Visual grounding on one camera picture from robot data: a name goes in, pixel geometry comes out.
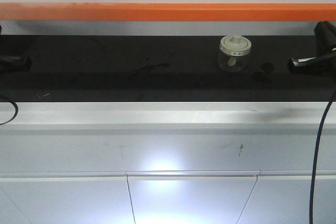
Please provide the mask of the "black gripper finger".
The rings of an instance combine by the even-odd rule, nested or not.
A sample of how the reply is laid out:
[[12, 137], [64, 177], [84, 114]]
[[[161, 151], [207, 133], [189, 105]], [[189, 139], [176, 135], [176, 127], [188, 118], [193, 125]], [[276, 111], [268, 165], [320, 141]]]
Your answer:
[[327, 54], [335, 49], [335, 26], [328, 21], [318, 22], [314, 34], [319, 54]]
[[28, 71], [31, 68], [31, 62], [28, 56], [1, 55], [1, 72]]
[[312, 58], [290, 58], [287, 67], [290, 72], [319, 72], [335, 58], [335, 51]]

